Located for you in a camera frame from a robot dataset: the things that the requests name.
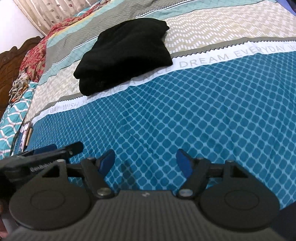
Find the teal patterned pillow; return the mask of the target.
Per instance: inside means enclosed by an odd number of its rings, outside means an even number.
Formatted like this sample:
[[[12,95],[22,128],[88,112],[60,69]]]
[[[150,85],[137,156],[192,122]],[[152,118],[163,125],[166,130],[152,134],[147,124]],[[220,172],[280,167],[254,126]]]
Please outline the teal patterned pillow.
[[[18,133],[23,120],[25,119],[36,87],[36,82],[30,82],[29,88],[23,94],[21,99],[12,106],[9,105],[4,111],[4,114],[1,118],[1,160],[10,156],[11,154],[15,135]]]

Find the patterned blue bedspread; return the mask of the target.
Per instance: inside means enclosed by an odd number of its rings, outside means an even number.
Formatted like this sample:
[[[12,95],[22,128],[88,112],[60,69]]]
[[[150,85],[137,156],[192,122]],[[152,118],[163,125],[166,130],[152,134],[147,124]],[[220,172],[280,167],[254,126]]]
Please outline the patterned blue bedspread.
[[[104,30],[163,20],[173,64],[84,97],[74,71]],[[176,190],[178,149],[235,160],[295,201],[295,13],[282,1],[110,1],[53,35],[26,116],[28,150],[81,141],[116,153],[114,189]]]

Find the carved wooden headboard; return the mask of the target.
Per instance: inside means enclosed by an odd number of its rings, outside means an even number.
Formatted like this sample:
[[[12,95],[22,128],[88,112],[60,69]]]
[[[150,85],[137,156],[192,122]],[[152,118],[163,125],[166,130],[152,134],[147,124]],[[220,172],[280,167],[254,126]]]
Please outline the carved wooden headboard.
[[[0,109],[1,118],[8,106],[9,102],[9,91],[13,81],[19,75],[19,68],[23,58],[27,52],[35,47],[42,40],[41,37],[37,36],[26,40],[22,46],[18,49],[13,46],[10,51],[5,51],[0,55],[1,68],[0,68]]]

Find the floral curtain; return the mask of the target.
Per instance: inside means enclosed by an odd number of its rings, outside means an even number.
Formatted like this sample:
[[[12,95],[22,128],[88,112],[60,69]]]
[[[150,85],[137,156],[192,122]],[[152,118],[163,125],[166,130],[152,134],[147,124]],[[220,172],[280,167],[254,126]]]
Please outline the floral curtain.
[[[82,10],[90,10],[100,1],[14,1],[16,6],[33,24],[33,26],[46,36],[56,24],[75,23],[83,19],[78,16]]]

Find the black pants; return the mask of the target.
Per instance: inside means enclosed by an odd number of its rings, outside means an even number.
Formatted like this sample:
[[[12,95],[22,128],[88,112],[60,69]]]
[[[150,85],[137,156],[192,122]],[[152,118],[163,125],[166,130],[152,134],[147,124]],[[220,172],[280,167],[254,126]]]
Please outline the black pants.
[[[81,94],[91,96],[171,66],[173,61],[163,42],[168,30],[165,21],[141,18],[124,21],[100,33],[73,73]]]

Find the red floral blanket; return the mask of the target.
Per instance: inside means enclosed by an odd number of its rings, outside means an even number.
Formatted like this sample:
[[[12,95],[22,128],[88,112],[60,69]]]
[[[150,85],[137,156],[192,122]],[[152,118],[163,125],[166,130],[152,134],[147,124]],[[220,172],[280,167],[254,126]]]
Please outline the red floral blanket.
[[[90,10],[82,10],[78,16],[83,16],[83,19],[91,15],[93,12],[99,10],[100,8],[107,5],[110,1],[100,1],[96,6],[93,6]],[[46,60],[48,59],[47,45],[48,41],[58,35],[66,28],[75,25],[75,23],[63,23],[56,24],[40,42],[35,47],[30,49],[22,60],[19,68],[18,79],[23,77],[26,82],[39,82],[41,76],[43,75],[46,67]]]

